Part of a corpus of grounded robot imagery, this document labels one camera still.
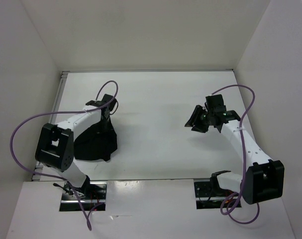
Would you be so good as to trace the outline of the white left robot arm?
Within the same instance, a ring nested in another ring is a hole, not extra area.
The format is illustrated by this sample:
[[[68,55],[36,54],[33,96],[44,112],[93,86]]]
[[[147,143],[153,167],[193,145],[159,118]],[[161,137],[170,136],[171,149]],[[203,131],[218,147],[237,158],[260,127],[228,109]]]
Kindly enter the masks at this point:
[[[35,159],[54,169],[60,177],[70,182],[68,190],[79,199],[87,198],[98,188],[74,160],[109,161],[117,150],[117,135],[111,123],[111,111],[118,105],[105,95],[101,101],[89,101],[84,113],[76,114],[58,124],[47,123],[42,127]]]

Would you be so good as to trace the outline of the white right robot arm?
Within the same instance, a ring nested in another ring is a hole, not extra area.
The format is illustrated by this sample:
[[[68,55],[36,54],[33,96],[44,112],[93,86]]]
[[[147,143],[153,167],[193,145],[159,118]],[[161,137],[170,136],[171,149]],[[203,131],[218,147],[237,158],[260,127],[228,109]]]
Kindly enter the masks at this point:
[[[242,174],[230,170],[212,173],[210,191],[216,196],[226,190],[242,195],[244,201],[255,204],[280,198],[283,194],[285,168],[281,161],[274,161],[267,155],[240,125],[240,116],[236,111],[227,111],[221,107],[217,112],[207,110],[197,105],[185,124],[192,131],[206,133],[209,127],[214,127],[222,134],[235,149],[245,163]]]

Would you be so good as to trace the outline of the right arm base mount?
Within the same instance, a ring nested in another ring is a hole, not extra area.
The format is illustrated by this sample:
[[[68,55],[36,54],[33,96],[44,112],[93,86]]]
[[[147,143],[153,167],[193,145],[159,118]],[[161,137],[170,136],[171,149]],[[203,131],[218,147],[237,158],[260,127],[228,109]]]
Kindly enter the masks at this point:
[[[219,209],[223,200],[233,193],[224,189],[215,192],[209,179],[194,180],[194,192],[198,210]]]

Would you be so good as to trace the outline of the black skirt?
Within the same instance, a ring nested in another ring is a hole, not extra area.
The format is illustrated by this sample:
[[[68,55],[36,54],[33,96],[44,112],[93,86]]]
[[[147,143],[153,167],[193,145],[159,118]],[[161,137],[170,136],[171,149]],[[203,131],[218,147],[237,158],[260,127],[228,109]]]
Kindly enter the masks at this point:
[[[77,160],[109,161],[116,150],[117,134],[110,119],[91,125],[74,142],[74,157]]]

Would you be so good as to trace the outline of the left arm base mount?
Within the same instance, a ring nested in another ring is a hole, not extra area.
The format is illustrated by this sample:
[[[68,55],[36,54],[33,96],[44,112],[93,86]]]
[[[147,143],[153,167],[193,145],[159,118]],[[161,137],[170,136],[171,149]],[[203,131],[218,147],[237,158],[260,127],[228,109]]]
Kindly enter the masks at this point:
[[[60,212],[75,212],[81,210],[77,197],[71,190],[70,186],[68,186],[66,183],[63,186],[53,183],[53,186],[62,189],[59,208]],[[107,182],[93,181],[91,182],[91,188],[91,191],[86,194],[80,192],[77,193],[84,210],[86,212],[89,212],[90,210],[105,211]]]

